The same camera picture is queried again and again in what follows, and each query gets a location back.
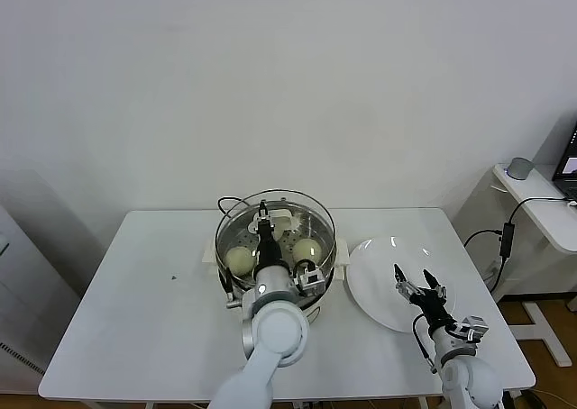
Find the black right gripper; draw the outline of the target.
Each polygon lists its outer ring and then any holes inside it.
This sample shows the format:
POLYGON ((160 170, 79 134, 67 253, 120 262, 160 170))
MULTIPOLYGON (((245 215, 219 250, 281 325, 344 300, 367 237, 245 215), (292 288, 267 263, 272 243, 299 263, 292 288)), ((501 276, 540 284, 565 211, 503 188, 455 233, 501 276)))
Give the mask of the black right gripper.
POLYGON ((456 323, 455 319, 445 310, 446 287, 427 269, 423 274, 430 289, 419 288, 407 280, 400 266, 394 264, 395 288, 402 296, 409 296, 409 302, 418 306, 424 314, 430 329, 444 328, 456 323))

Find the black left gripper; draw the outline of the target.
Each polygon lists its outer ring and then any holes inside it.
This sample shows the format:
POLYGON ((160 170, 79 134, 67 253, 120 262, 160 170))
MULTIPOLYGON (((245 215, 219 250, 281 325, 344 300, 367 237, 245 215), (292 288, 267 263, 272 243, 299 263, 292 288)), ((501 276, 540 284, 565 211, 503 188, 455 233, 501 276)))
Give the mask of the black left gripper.
POLYGON ((259 235, 255 270, 279 266, 282 262, 282 252, 273 236, 274 223, 265 200, 260 201, 257 217, 252 219, 247 230, 251 234, 259 235))

